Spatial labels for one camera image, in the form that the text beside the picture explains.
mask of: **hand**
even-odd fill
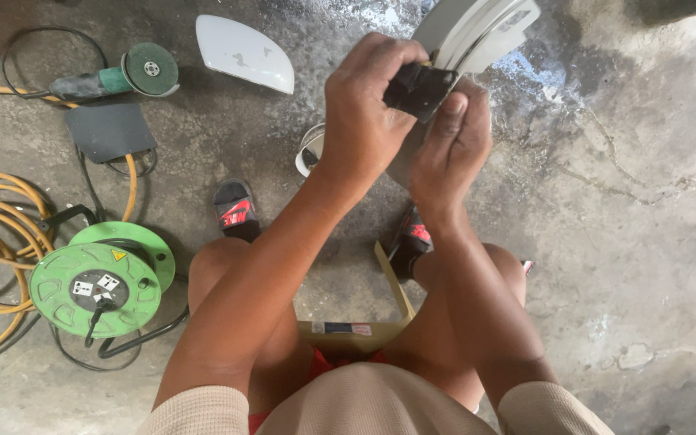
[[[324,151],[314,173],[366,192],[415,124],[415,117],[383,103],[388,82],[402,65],[428,59],[417,41],[364,36],[326,81]]]
[[[410,194],[429,231],[459,215],[490,152],[488,91],[463,77],[439,108],[410,166]]]

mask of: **fingernail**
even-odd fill
[[[445,110],[445,113],[447,113],[447,114],[459,114],[463,110],[464,105],[465,104],[464,104],[463,100],[461,100],[459,98],[456,101],[453,101],[453,100],[447,101],[447,103],[445,104],[443,109]]]

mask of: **green cutting disc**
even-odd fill
[[[155,43],[133,46],[122,67],[131,86],[144,94],[165,94],[179,80],[179,67],[173,56]]]
[[[102,243],[72,244],[50,252],[34,268],[29,294],[37,311],[57,327],[86,336],[96,301],[113,302],[101,315],[94,338],[136,331],[160,304],[155,272],[136,255]]]
[[[102,222],[84,228],[75,235],[69,246],[77,243],[92,243],[110,238],[126,238],[139,242],[149,252],[153,269],[162,291],[168,290],[176,274],[176,262],[168,244],[158,234],[130,222]]]

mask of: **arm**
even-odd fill
[[[155,408],[202,385],[248,393],[251,367],[335,225],[399,150],[414,118],[386,107],[419,43],[371,33],[328,79],[322,159],[281,214],[200,304],[169,360]]]
[[[555,382],[555,375],[530,318],[472,230],[463,207],[491,144],[487,91],[461,80],[415,157],[410,192],[441,260],[453,330],[498,408],[516,385]]]

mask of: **shirt sleeve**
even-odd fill
[[[497,415],[505,435],[613,435],[573,394],[550,382],[526,382],[509,390]]]
[[[189,389],[152,411],[137,435],[247,435],[249,404],[242,392],[217,385]]]

